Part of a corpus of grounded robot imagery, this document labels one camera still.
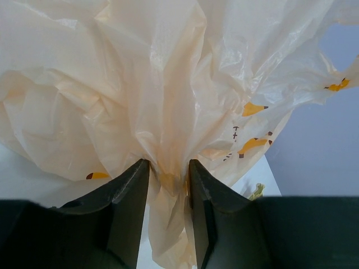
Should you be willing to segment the translucent plastic bag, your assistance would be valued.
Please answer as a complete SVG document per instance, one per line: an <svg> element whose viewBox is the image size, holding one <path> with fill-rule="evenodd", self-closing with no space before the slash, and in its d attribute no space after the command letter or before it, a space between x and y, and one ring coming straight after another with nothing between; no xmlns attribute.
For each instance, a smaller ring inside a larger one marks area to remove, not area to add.
<svg viewBox="0 0 359 269"><path fill-rule="evenodd" d="M357 1L2 1L1 142L70 180L151 162L149 240L193 268L188 162L234 185L294 109L358 85L319 49Z"/></svg>

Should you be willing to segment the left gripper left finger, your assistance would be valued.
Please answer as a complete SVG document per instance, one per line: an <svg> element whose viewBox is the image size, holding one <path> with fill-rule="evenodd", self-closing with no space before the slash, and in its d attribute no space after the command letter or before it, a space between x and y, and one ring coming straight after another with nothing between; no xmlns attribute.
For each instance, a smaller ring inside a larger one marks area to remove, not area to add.
<svg viewBox="0 0 359 269"><path fill-rule="evenodd" d="M135 268L149 172L138 160L61 207L1 200L1 267Z"/></svg>

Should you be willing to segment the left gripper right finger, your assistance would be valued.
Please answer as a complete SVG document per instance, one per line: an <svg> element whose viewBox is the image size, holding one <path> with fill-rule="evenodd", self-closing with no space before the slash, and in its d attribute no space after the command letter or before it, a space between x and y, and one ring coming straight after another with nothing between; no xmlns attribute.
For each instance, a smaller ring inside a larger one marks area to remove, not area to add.
<svg viewBox="0 0 359 269"><path fill-rule="evenodd" d="M357 197L244 198L189 163L198 268L357 268Z"/></svg>

